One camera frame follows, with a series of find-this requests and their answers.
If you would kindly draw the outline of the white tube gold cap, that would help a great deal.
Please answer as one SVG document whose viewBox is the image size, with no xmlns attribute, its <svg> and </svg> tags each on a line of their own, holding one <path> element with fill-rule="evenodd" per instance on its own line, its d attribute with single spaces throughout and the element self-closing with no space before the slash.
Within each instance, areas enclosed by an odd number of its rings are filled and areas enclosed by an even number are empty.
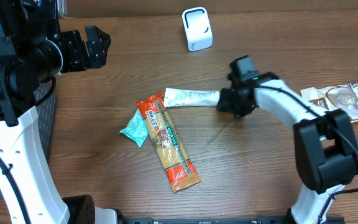
<svg viewBox="0 0 358 224">
<path fill-rule="evenodd" d="M 216 107 L 219 98 L 219 90 L 182 90 L 176 88 L 166 88 L 163 103 L 166 108 L 179 106 Z"/>
</svg>

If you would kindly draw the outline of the orange spaghetti pack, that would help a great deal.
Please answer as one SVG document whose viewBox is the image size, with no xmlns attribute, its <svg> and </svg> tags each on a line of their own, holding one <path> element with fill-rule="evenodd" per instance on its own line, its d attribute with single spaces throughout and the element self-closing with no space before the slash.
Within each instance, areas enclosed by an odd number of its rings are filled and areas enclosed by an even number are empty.
<svg viewBox="0 0 358 224">
<path fill-rule="evenodd" d="M 136 104 L 171 189 L 178 192 L 201 182 L 163 103 L 162 94 L 152 95 Z"/>
</svg>

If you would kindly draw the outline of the teal snack packet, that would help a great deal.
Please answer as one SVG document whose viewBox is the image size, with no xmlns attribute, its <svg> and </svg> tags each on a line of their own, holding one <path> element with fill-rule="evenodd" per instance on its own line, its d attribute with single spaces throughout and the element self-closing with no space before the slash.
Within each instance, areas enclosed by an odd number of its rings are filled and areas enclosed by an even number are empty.
<svg viewBox="0 0 358 224">
<path fill-rule="evenodd" d="M 135 111 L 127 126 L 120 130 L 119 133 L 124 134 L 129 139 L 133 140 L 138 147 L 142 147 L 143 143 L 149 136 L 149 132 L 139 109 Z"/>
</svg>

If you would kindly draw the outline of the beige clear food pouch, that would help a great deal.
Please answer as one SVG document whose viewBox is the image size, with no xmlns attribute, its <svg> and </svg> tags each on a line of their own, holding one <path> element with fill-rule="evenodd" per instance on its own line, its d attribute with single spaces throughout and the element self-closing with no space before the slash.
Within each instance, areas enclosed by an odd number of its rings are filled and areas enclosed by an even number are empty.
<svg viewBox="0 0 358 224">
<path fill-rule="evenodd" d="M 302 98 L 329 111 L 345 111 L 351 122 L 358 122 L 358 81 L 325 88 L 310 87 L 300 91 Z"/>
</svg>

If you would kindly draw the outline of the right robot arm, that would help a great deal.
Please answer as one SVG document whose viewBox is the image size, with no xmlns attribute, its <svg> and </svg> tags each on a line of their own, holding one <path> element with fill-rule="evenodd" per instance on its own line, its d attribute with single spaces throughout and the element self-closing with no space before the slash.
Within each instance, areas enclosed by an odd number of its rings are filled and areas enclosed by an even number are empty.
<svg viewBox="0 0 358 224">
<path fill-rule="evenodd" d="M 248 55 L 229 66 L 231 86 L 220 91 L 217 109 L 239 119 L 260 108 L 291 128 L 303 183 L 284 217 L 260 217 L 257 223 L 344 223 L 327 212 L 338 195 L 358 192 L 358 144 L 349 116 L 303 99 L 276 74 L 260 73 Z"/>
</svg>

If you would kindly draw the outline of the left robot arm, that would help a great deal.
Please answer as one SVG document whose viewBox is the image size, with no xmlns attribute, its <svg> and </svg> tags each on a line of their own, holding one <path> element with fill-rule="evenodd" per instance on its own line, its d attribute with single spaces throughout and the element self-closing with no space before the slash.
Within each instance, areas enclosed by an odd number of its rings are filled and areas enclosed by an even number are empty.
<svg viewBox="0 0 358 224">
<path fill-rule="evenodd" d="M 101 68 L 110 36 L 62 32 L 56 1 L 0 1 L 0 191 L 13 223 L 117 223 L 90 195 L 61 197 L 39 134 L 34 93 L 60 73 Z"/>
</svg>

